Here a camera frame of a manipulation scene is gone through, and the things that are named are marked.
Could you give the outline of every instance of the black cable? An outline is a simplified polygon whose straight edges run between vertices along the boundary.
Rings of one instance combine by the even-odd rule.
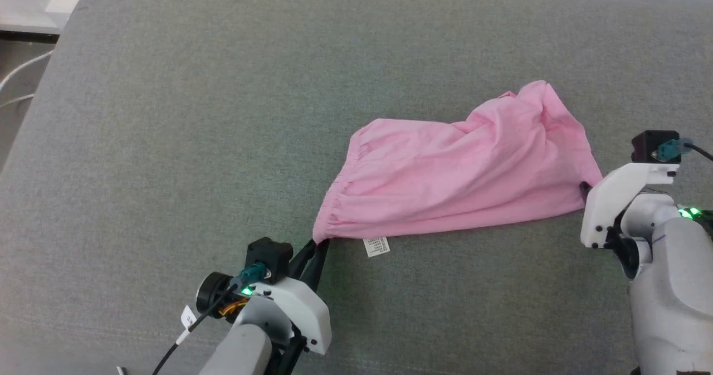
[[[198,319],[196,320],[196,322],[193,323],[193,325],[188,327],[188,332],[193,332],[193,330],[199,324],[201,324],[201,322],[203,322],[206,317],[208,317],[208,314],[213,312],[228,296],[230,296],[230,294],[232,294],[233,291],[235,291],[235,289],[237,289],[237,284],[228,287],[227,290],[222,294],[221,298],[217,299],[216,302],[214,302],[210,307],[208,307],[206,312],[204,312],[201,316],[198,317]],[[153,370],[152,375],[156,375],[161,370],[163,365],[166,364],[168,357],[171,357],[171,354],[175,352],[176,348],[178,348],[178,343],[174,343],[173,345],[171,345],[171,348],[168,349],[166,354],[163,356],[163,359],[161,359],[161,362],[159,362],[156,366],[156,369]]]
[[[702,154],[704,157],[706,157],[706,158],[710,159],[711,161],[713,161],[713,155],[711,155],[711,154],[709,154],[708,152],[706,152],[705,149],[703,149],[703,148],[701,148],[701,147],[698,147],[698,146],[696,146],[696,145],[693,145],[693,144],[691,144],[690,142],[684,142],[684,143],[683,143],[683,146],[686,147],[686,148],[693,149],[694,151],[698,152],[698,154]]]

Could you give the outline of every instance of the white robotic arm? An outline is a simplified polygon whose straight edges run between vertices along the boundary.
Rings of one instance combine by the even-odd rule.
[[[677,159],[655,159],[660,132],[645,132],[644,162],[609,173],[586,196],[583,245],[613,250],[631,297],[634,350],[643,375],[713,372],[713,241],[699,222],[705,212],[679,211],[666,194],[643,193],[671,184]]]

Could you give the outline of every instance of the clothing care label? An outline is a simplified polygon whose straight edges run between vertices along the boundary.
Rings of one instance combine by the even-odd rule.
[[[364,247],[367,248],[367,256],[369,256],[369,258],[390,251],[389,241],[387,241],[385,237],[364,238]]]
[[[189,306],[185,306],[183,309],[183,314],[180,315],[180,321],[186,329],[196,322],[196,315],[193,314],[193,311]]]

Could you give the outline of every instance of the gray fabric surface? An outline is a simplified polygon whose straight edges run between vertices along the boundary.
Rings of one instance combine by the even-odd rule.
[[[207,273],[301,245],[352,132],[550,81],[603,172],[642,129],[713,147],[706,9],[579,0],[81,0],[0,174],[0,334],[147,373]],[[690,155],[677,199],[710,205]],[[332,243],[296,373],[628,373],[626,281],[581,213]],[[165,373],[196,373],[208,321]]]

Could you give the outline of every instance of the black round motor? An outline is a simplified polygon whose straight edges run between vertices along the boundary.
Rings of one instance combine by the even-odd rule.
[[[206,276],[203,283],[198,287],[198,293],[196,293],[196,309],[198,312],[203,314],[207,309],[211,308],[213,302],[221,298],[228,287],[230,287],[230,279],[233,276],[222,274],[220,272],[214,272]],[[237,301],[240,296],[234,294],[234,296],[228,296],[224,300],[225,305],[231,304]],[[208,313],[209,316],[213,318],[222,318],[222,315],[218,312],[218,309],[214,309],[212,312]]]

